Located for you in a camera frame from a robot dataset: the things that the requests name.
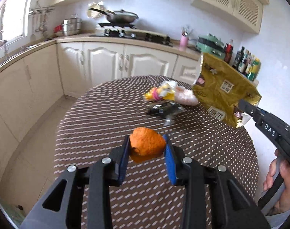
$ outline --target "metal screw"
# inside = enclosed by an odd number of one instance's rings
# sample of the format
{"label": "metal screw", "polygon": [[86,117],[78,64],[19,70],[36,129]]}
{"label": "metal screw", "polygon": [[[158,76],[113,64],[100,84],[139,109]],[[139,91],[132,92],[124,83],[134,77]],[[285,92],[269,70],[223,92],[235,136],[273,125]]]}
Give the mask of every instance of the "metal screw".
{"label": "metal screw", "polygon": [[67,170],[68,172],[74,172],[75,170],[77,170],[77,167],[75,165],[70,165]]}
{"label": "metal screw", "polygon": [[183,163],[190,164],[191,162],[192,162],[192,159],[190,157],[183,158]]}
{"label": "metal screw", "polygon": [[226,167],[225,167],[224,165],[219,165],[219,166],[217,167],[217,169],[218,169],[219,171],[221,171],[221,172],[225,172],[225,171],[226,171]]}
{"label": "metal screw", "polygon": [[104,158],[102,159],[103,164],[109,164],[109,163],[111,163],[111,161],[112,161],[112,159],[109,158],[109,157],[104,157]]}

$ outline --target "gold snack bag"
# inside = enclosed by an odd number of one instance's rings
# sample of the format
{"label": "gold snack bag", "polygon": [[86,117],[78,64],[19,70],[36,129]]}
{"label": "gold snack bag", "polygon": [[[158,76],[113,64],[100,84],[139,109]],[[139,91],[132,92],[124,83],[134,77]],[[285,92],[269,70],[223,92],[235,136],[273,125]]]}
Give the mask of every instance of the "gold snack bag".
{"label": "gold snack bag", "polygon": [[192,90],[211,116],[234,128],[243,126],[250,119],[238,109],[239,100],[256,106],[262,98],[247,78],[208,53],[201,55],[201,73]]}

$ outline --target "bottle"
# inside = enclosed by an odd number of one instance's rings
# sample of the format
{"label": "bottle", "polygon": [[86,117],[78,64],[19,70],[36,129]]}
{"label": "bottle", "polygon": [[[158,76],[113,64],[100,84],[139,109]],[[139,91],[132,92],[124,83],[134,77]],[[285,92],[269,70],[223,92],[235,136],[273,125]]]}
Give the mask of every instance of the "bottle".
{"label": "bottle", "polygon": [[252,66],[250,68],[249,74],[247,75],[247,78],[250,81],[254,81],[255,77],[257,76],[257,73],[258,73],[259,67],[260,67],[259,63],[260,63],[259,59],[255,58],[255,60],[252,63]]}
{"label": "bottle", "polygon": [[231,40],[228,44],[225,45],[225,58],[224,61],[226,63],[230,63],[233,54],[233,40]]}
{"label": "bottle", "polygon": [[244,54],[244,57],[242,58],[242,61],[239,63],[239,66],[237,68],[237,70],[244,74],[246,67],[247,67],[247,60],[249,58],[250,52],[247,50],[246,53]]}
{"label": "bottle", "polygon": [[249,59],[248,63],[247,63],[247,68],[245,70],[245,76],[247,76],[250,73],[250,69],[252,67],[252,63],[253,63],[254,59],[255,59],[255,56],[252,55],[251,58]]}
{"label": "bottle", "polygon": [[242,58],[244,57],[244,51],[245,51],[245,48],[242,46],[242,49],[237,52],[234,63],[233,63],[234,69],[237,69],[239,66],[239,63],[242,61]]}

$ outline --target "red bottle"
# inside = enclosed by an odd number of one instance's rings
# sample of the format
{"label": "red bottle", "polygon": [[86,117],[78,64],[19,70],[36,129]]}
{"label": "red bottle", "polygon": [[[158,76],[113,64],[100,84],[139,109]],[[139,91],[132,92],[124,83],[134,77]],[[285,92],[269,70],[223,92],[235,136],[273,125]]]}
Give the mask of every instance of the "red bottle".
{"label": "red bottle", "polygon": [[224,61],[226,63],[230,63],[233,54],[233,40],[231,40],[225,47],[225,58]]}

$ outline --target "dotted tablecloth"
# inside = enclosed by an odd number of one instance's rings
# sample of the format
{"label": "dotted tablecloth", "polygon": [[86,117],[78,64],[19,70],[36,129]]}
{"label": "dotted tablecloth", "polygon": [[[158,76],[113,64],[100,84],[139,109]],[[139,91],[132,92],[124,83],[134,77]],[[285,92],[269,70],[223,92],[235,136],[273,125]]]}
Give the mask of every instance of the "dotted tablecloth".
{"label": "dotted tablecloth", "polygon": [[[254,198],[258,181],[255,149],[245,128],[233,129],[208,115],[201,105],[184,106],[175,123],[147,115],[143,94],[159,86],[164,76],[138,76],[103,83],[86,91],[66,113],[58,127],[55,173],[76,164],[87,167],[121,146],[124,136],[136,127],[168,133],[173,145],[199,163],[226,166]],[[190,85],[178,82],[190,88]],[[82,228],[86,228],[85,189]],[[121,187],[110,187],[113,228],[175,229],[180,227],[184,188],[168,180],[164,157],[136,164],[129,161]],[[206,199],[209,200],[208,187]],[[207,204],[207,228],[211,228]]]}

